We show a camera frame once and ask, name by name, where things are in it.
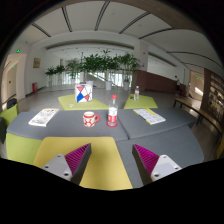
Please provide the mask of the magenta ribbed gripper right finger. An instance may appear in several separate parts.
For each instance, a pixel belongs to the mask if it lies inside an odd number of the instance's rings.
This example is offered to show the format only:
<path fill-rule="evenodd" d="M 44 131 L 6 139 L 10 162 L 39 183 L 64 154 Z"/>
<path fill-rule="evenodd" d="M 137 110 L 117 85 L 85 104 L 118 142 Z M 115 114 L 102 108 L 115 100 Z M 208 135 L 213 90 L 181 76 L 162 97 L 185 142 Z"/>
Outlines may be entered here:
<path fill-rule="evenodd" d="M 181 170 L 181 167 L 168 155 L 157 155 L 137 144 L 133 145 L 132 154 L 143 185 L 148 185 Z"/>

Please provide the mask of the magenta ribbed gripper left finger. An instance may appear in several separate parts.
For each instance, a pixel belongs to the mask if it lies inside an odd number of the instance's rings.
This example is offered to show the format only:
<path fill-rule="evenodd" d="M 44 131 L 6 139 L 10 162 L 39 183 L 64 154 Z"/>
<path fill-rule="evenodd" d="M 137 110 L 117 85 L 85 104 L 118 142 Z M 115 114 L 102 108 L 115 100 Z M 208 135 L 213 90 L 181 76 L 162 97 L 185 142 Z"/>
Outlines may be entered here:
<path fill-rule="evenodd" d="M 88 143 L 66 155 L 57 154 L 42 169 L 79 185 L 91 153 L 91 144 Z"/>

